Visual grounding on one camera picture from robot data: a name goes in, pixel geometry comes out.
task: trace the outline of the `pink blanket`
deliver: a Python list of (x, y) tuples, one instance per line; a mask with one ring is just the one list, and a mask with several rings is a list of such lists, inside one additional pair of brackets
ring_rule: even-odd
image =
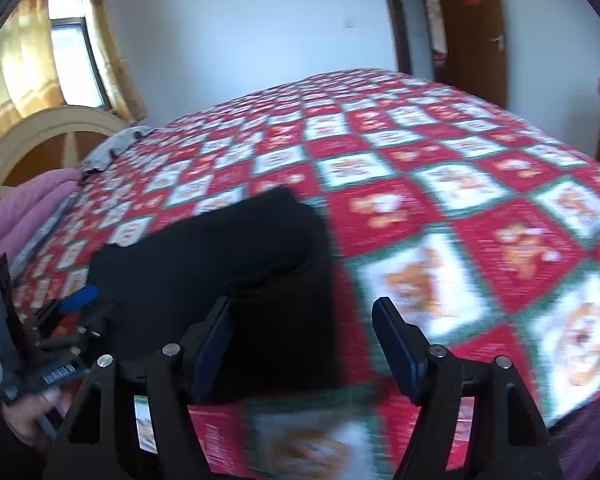
[(10, 190), (0, 200), (0, 254), (13, 260), (79, 180), (77, 170), (52, 170)]

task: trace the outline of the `beige headboard frame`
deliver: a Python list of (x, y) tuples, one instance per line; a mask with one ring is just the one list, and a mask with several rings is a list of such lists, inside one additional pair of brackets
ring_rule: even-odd
[(74, 168), (79, 163), (76, 136), (80, 132), (110, 137), (126, 127), (127, 124), (111, 112), (85, 106), (48, 108), (27, 117), (0, 138), (0, 197), (10, 189), (4, 182), (11, 171), (27, 153), (46, 140), (66, 134), (58, 167)]

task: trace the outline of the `door handle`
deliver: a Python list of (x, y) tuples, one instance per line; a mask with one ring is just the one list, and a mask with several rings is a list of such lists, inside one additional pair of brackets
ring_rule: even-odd
[(489, 41), (498, 45), (498, 50), (502, 52), (504, 50), (504, 35), (501, 34), (495, 38), (489, 38)]

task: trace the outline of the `white wall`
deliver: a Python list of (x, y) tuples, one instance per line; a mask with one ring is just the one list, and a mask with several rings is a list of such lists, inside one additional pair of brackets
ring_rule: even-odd
[(107, 2), (154, 124), (315, 73), (396, 68), (386, 0)]
[(509, 110), (588, 155), (600, 138), (600, 18), (587, 0), (502, 0)]
[(407, 22), (407, 39), (411, 56), (411, 73), (424, 79), (434, 79), (433, 58), (429, 43), (429, 26), (422, 0), (402, 0)]

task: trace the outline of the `human hand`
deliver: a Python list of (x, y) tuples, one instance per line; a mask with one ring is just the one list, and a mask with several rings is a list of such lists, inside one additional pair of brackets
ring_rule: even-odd
[(48, 447), (49, 441), (40, 430), (38, 418), (50, 412), (56, 404), (65, 411), (69, 409), (72, 395), (60, 388), (51, 388), (41, 395), (27, 395), (11, 406), (2, 404), (2, 417), (17, 439), (39, 450)]

